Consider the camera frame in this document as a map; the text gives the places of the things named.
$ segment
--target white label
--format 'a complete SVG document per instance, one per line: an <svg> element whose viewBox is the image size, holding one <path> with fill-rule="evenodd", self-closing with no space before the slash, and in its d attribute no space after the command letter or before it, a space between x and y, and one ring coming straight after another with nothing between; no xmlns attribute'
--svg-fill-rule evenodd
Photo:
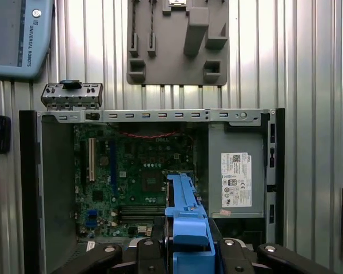
<svg viewBox="0 0 343 274"><path fill-rule="evenodd" d="M222 207L252 206L252 157L221 153Z"/></svg>
<svg viewBox="0 0 343 274"><path fill-rule="evenodd" d="M87 246L86 246L86 252L93 249L94 247L95 247L95 242L94 241L88 241Z"/></svg>

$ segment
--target corrugated metal wall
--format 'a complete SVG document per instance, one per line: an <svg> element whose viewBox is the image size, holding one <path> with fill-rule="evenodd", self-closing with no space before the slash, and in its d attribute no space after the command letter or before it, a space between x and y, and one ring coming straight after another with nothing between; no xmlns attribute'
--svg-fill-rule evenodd
<svg viewBox="0 0 343 274"><path fill-rule="evenodd" d="M56 11L41 78L0 81L0 114L13 120L13 149L0 156L1 273L20 273L18 110L43 110L44 84L60 79L103 82L105 109L285 107L286 245L343 273L343 0L230 0L221 88L129 85L126 0L57 0Z"/></svg>

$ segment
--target red cable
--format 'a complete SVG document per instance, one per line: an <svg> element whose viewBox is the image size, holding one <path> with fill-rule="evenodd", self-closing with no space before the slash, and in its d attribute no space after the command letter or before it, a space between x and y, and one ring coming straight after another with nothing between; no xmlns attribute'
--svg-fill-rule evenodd
<svg viewBox="0 0 343 274"><path fill-rule="evenodd" d="M140 139L155 139L155 138L163 138L163 137L168 137L168 136L172 136L174 134L176 134L177 132L170 132L170 133L165 133L165 134L161 134L161 135L155 135L155 136L143 136L143 135L135 135L135 134L131 134L131 133L127 133L127 132L119 132L120 134L126 135L128 137L131 138L140 138Z"/></svg>

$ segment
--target green circuit board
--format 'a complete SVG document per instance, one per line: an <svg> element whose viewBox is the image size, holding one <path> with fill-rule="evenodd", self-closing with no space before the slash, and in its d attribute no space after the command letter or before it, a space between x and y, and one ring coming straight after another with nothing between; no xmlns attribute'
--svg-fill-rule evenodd
<svg viewBox="0 0 343 274"><path fill-rule="evenodd" d="M166 204L166 175L195 174L186 134L136 138L110 126L74 126L79 237L150 236Z"/></svg>

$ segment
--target gray plastic holder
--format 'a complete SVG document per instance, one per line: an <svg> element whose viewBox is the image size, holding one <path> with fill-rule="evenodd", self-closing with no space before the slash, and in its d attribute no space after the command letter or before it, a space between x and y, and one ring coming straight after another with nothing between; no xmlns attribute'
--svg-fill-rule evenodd
<svg viewBox="0 0 343 274"><path fill-rule="evenodd" d="M127 31L130 84L226 84L229 1L129 0Z"/></svg>

